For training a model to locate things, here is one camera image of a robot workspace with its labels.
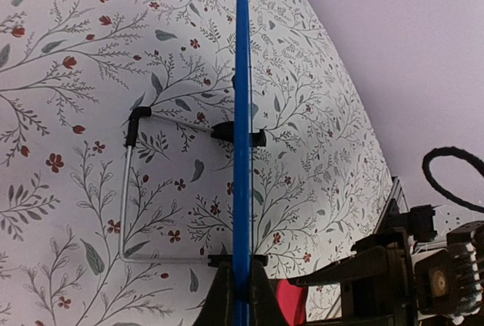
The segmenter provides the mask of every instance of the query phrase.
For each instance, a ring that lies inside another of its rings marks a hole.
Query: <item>black clamp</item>
[[[126,135],[125,146],[136,147],[136,140],[138,139],[138,127],[140,118],[148,118],[151,116],[151,107],[136,107],[129,115],[128,134]]]

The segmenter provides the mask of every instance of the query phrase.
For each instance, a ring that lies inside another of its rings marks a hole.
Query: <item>black cable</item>
[[[482,208],[482,206],[477,206],[473,203],[461,199],[460,197],[455,196],[450,191],[445,190],[433,178],[430,171],[430,162],[437,157],[457,157],[460,160],[464,160],[468,162],[474,169],[476,169],[482,177],[484,177],[484,162],[473,154],[470,154],[469,152],[456,147],[435,148],[425,155],[422,162],[422,170],[425,178],[437,192],[439,192],[442,196],[448,198],[450,201],[453,201],[457,205],[463,206],[466,209],[476,211],[478,213],[484,213],[484,208]]]

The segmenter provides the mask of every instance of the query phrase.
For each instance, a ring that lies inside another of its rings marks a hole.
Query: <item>black plastic mount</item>
[[[235,124],[231,122],[223,122],[212,127],[212,134],[210,137],[234,143]],[[267,138],[263,129],[259,133],[250,133],[251,147],[265,147],[267,145]]]
[[[219,265],[223,262],[232,263],[232,255],[231,254],[210,254],[209,255],[209,267],[218,268]],[[252,256],[252,259],[257,260],[262,263],[263,266],[267,266],[269,263],[269,257],[263,254],[256,254]]]
[[[148,118],[151,116],[151,107],[136,107],[129,115],[128,134],[126,135],[125,146],[136,147],[136,140],[138,139],[138,127],[140,118]]]

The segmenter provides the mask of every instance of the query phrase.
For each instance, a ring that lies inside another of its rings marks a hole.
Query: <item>wall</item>
[[[426,182],[423,156],[455,145],[484,157],[484,0],[309,0],[366,107],[411,206],[447,204]],[[456,194],[479,202],[482,179],[458,160],[433,166]],[[459,221],[473,214],[440,208]]]

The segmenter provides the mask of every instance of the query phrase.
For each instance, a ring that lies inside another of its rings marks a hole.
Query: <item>leafy branch pattern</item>
[[[195,263],[232,253],[234,146],[207,132],[234,119],[235,0],[0,2],[0,324],[191,324],[213,279]],[[253,251],[292,277],[371,233],[391,180],[307,0],[250,0],[250,35],[252,131],[267,137],[252,153]],[[137,106],[176,123],[141,121],[123,221]],[[146,263],[124,263],[120,242]],[[310,318],[336,297],[311,289]]]

